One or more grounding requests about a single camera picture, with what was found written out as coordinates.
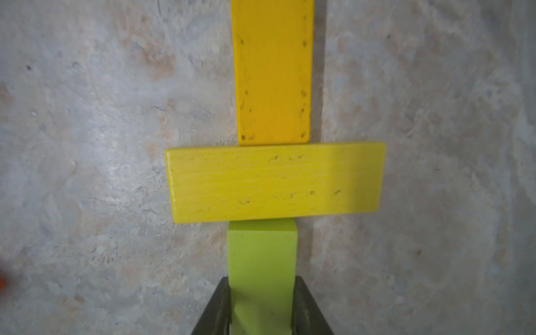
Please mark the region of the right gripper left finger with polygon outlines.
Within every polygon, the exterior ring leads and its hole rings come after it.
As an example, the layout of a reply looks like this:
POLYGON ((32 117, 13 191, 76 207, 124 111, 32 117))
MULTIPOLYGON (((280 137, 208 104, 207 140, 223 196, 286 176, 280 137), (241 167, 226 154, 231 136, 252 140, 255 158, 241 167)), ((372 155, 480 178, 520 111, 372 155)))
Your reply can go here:
POLYGON ((228 277, 223 277, 211 296, 191 335, 229 335, 231 298, 228 277))

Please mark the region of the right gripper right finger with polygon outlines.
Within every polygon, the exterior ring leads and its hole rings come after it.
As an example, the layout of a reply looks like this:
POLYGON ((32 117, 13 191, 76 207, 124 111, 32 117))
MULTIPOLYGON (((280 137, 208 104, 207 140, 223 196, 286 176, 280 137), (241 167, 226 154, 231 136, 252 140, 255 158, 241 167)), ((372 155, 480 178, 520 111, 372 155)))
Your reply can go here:
POLYGON ((304 279, 296 276, 292 334, 294 335, 334 335, 321 309, 316 303, 304 279))

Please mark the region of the lime green block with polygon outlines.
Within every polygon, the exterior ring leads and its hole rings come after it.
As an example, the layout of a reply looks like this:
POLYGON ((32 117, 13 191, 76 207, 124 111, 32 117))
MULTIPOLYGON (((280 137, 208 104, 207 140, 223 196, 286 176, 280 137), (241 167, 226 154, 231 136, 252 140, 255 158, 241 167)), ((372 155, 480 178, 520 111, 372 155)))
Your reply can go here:
POLYGON ((232 334, 292 333, 297 240, 294 219, 230 222, 232 334))

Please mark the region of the yellow long block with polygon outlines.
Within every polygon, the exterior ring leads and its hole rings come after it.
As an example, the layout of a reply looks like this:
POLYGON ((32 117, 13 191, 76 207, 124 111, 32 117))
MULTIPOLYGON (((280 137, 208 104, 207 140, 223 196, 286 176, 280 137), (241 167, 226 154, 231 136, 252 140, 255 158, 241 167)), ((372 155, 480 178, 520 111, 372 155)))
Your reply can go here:
POLYGON ((200 147, 165 154, 175 223, 375 212, 382 142, 200 147))

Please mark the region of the yellow short block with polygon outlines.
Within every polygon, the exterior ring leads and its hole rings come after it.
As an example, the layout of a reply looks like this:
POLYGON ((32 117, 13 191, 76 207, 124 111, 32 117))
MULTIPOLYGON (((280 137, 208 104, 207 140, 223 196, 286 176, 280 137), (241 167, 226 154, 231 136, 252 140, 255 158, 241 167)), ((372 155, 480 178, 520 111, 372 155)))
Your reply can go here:
POLYGON ((311 136, 314 1, 232 1, 238 141, 307 143, 311 136))

